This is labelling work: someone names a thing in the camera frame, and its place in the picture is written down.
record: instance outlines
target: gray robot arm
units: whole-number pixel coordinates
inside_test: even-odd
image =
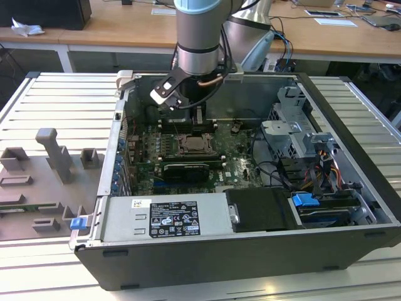
[[[189,78],[210,80],[207,76],[213,74],[219,62],[222,24],[240,10],[244,1],[174,0],[178,68],[172,70],[150,94],[159,105],[166,103],[170,108],[179,105],[178,98],[173,96],[183,82],[190,85]]]

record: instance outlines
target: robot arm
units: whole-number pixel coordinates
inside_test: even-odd
[[[210,94],[211,88],[218,88],[223,77],[222,72],[216,70],[222,24],[238,12],[244,2],[246,0],[174,0],[178,68],[159,82],[150,94],[159,105],[165,103],[171,109],[180,108],[178,91],[190,103],[197,103],[199,98]]]

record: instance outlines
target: black computer case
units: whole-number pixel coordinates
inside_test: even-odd
[[[11,18],[44,28],[82,30],[91,15],[90,0],[0,0],[0,26]]]

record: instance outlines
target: blue tab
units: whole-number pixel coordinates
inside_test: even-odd
[[[295,206],[319,206],[320,203],[317,199],[312,198],[311,193],[297,193],[293,197]]]
[[[70,229],[71,230],[86,230],[86,222],[88,218],[73,218],[71,220]]]

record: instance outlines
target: warning label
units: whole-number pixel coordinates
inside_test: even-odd
[[[152,203],[149,220],[152,238],[201,235],[196,202]]]

